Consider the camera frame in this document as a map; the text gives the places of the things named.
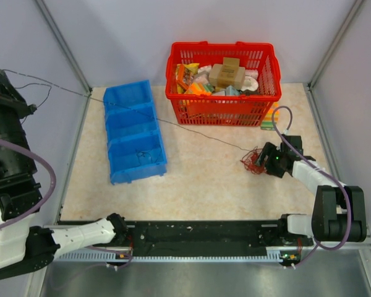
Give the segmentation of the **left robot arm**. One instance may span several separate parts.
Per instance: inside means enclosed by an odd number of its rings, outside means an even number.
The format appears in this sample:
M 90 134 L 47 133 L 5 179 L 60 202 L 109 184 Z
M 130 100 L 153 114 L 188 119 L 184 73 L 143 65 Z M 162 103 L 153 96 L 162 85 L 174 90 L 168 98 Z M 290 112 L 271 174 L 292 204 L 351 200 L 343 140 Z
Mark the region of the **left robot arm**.
M 53 168 L 30 150 L 21 123 L 35 111 L 0 69 L 0 280 L 36 272 L 78 249 L 130 243 L 116 213 L 70 228 L 33 225 L 56 187 Z

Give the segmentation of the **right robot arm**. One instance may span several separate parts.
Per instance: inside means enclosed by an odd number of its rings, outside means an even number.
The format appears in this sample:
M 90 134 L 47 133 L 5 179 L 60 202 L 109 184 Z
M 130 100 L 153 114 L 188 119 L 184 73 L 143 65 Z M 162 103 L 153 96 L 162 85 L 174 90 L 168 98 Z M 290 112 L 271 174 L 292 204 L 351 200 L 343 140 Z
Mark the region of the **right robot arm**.
M 299 235 L 317 241 L 363 242 L 367 237 L 364 192 L 347 186 L 321 169 L 310 157 L 299 157 L 284 143 L 280 147 L 267 142 L 254 165 L 267 174 L 282 178 L 285 173 L 300 181 L 314 196 L 311 215 L 285 215 L 286 223 L 276 229 L 282 244 L 292 244 Z

